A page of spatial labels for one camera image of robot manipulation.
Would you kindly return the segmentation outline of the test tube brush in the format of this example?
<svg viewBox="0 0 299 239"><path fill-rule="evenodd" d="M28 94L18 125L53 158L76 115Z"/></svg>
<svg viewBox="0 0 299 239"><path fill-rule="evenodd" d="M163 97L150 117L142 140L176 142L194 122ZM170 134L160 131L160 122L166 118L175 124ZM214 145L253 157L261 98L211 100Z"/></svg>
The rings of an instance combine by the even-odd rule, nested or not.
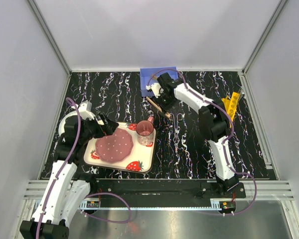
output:
<svg viewBox="0 0 299 239"><path fill-rule="evenodd" d="M149 80L152 80L152 79L156 80L158 77L159 77L159 74L158 74L158 73L156 73L156 74L151 74Z"/></svg>

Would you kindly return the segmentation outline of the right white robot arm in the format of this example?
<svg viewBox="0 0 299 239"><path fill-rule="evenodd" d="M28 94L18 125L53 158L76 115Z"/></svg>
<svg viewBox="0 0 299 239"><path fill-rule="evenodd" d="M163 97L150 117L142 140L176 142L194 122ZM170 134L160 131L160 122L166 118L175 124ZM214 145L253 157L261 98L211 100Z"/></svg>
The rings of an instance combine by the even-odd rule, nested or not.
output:
<svg viewBox="0 0 299 239"><path fill-rule="evenodd" d="M153 102L166 113L177 101L188 105L198 114L199 130L211 147L216 165L216 191L228 197L239 184L238 173L230 156L228 140L234 128L222 100L212 100L194 90L180 75L176 80L163 73L153 82L148 80L146 90L154 94Z"/></svg>

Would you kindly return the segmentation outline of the wooden test tube clamp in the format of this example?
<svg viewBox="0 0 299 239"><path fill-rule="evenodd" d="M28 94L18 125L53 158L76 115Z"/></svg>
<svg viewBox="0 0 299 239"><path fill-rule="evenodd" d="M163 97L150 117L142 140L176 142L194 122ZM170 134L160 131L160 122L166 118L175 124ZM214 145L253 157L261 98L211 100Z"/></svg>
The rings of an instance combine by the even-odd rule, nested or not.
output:
<svg viewBox="0 0 299 239"><path fill-rule="evenodd" d="M159 112L162 116L166 117L167 119L170 119L171 114L170 114L169 112L164 111L164 110L163 110L157 103L155 103L150 97L146 97L146 100L147 100L153 107L155 107L155 108L158 110L158 112Z"/></svg>

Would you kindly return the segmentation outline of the metal crucible tongs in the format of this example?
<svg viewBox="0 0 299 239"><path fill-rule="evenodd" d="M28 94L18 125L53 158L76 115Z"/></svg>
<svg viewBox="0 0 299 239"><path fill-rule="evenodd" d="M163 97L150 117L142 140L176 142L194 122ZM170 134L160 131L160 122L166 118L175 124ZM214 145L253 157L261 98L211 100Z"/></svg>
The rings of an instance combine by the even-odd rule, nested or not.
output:
<svg viewBox="0 0 299 239"><path fill-rule="evenodd" d="M173 136L173 143L175 146L175 152L178 152L178 143L179 143L179 122L181 122L183 120L183 115L182 114L177 114L175 116L175 114L170 114L170 118L169 120L172 122L173 124L173 128L174 128L174 136Z"/></svg>

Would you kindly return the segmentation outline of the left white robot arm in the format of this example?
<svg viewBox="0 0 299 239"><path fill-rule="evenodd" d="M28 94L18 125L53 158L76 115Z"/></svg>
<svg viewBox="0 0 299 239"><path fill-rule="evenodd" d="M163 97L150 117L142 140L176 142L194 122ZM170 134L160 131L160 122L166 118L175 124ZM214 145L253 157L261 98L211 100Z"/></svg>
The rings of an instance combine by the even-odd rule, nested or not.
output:
<svg viewBox="0 0 299 239"><path fill-rule="evenodd" d="M103 113L92 113L89 101L77 105L70 98L66 100L73 111L59 123L59 140L43 197L30 220L21 222L19 231L24 239L69 237L69 226L81 202L98 190L92 175L83 173L73 179L88 142L112 135L119 126Z"/></svg>

